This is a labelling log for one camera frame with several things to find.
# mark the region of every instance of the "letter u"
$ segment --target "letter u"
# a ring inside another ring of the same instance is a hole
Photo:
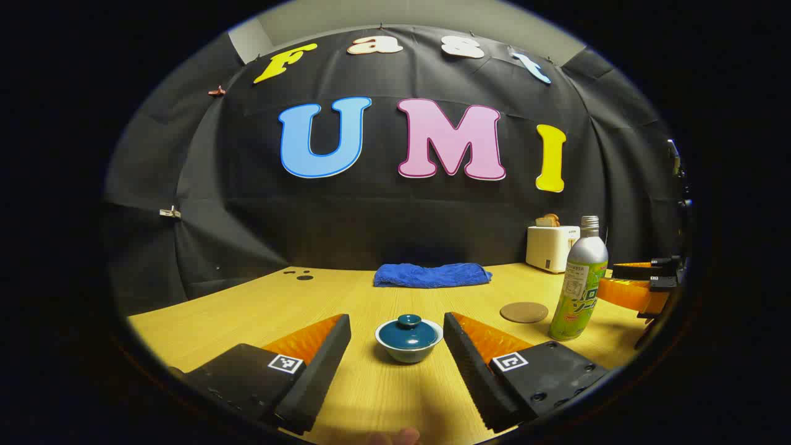
[[[370,97],[344,97],[333,102],[340,112],[338,148],[330,154],[310,150],[313,117],[321,111],[318,104],[298,105],[280,113],[283,123],[280,160],[287,172],[298,177],[329,177],[351,167],[362,152],[362,111],[371,105]]]

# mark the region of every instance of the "letter m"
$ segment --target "letter m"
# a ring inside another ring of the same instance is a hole
[[[467,176],[499,181],[505,177],[497,145],[497,121],[500,112],[481,105],[471,105],[458,127],[448,120],[436,102],[428,99],[404,99],[398,109],[407,114],[407,160],[398,171],[405,177],[432,177],[437,165],[429,160],[429,146],[434,147],[442,168],[453,176],[461,166],[467,147],[470,162],[464,167]]]

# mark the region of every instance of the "white bowl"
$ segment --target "white bowl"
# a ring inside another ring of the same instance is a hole
[[[388,354],[390,354],[390,356],[396,361],[399,361],[401,363],[417,363],[420,360],[425,359],[431,353],[431,350],[434,349],[434,346],[437,346],[437,343],[442,341],[442,328],[437,323],[434,323],[431,320],[424,319],[423,322],[431,326],[431,329],[434,329],[434,332],[437,334],[437,339],[434,340],[430,345],[418,349],[401,349],[401,348],[393,348],[392,346],[387,346],[382,341],[382,339],[379,338],[379,331],[381,331],[385,325],[389,323],[393,323],[394,321],[398,321],[398,320],[397,319],[390,320],[382,323],[381,325],[379,325],[377,331],[373,335],[377,338],[379,344],[381,344],[384,347],[384,349],[388,352]]]

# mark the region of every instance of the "yellow letter i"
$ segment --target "yellow letter i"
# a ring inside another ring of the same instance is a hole
[[[543,140],[543,162],[541,174],[536,178],[536,187],[546,192],[560,193],[563,191],[563,179],[560,177],[563,143],[566,135],[551,125],[536,127]]]

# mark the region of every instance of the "wrinkled fabric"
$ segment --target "wrinkled fabric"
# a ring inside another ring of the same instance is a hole
[[[476,263],[447,264],[438,268],[422,268],[414,264],[384,264],[373,276],[374,287],[475,286],[491,281],[492,273]]]

